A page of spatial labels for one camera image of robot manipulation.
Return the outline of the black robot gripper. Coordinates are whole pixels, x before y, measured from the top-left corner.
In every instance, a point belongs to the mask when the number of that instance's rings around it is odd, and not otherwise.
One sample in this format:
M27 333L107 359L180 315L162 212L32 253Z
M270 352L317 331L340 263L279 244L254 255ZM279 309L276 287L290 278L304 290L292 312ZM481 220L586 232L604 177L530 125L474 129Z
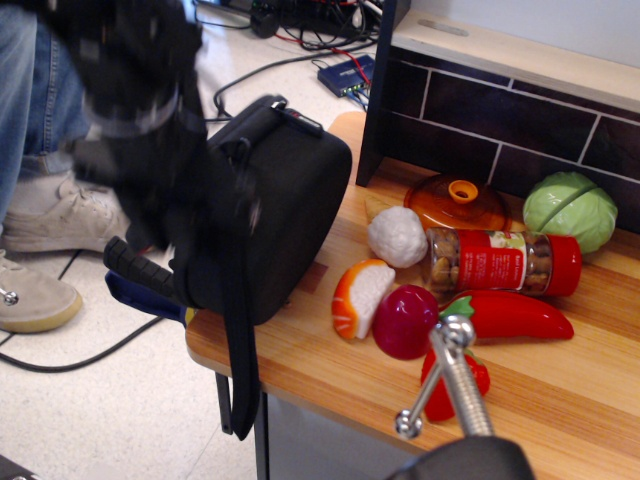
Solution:
M247 237L260 217L250 140L210 150L200 100L184 95L160 125L112 119L72 144L76 174L114 190L137 250L166 249L205 231Z

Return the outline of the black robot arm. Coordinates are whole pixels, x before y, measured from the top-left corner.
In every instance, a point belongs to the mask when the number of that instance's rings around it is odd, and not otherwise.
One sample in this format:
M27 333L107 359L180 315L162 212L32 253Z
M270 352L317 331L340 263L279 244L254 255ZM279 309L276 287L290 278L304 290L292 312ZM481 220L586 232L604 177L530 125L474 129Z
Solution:
M30 1L67 47L99 134L70 144L76 171L111 187L133 227L165 247L246 237L260 215L246 167L207 150L195 68L200 29L178 1Z

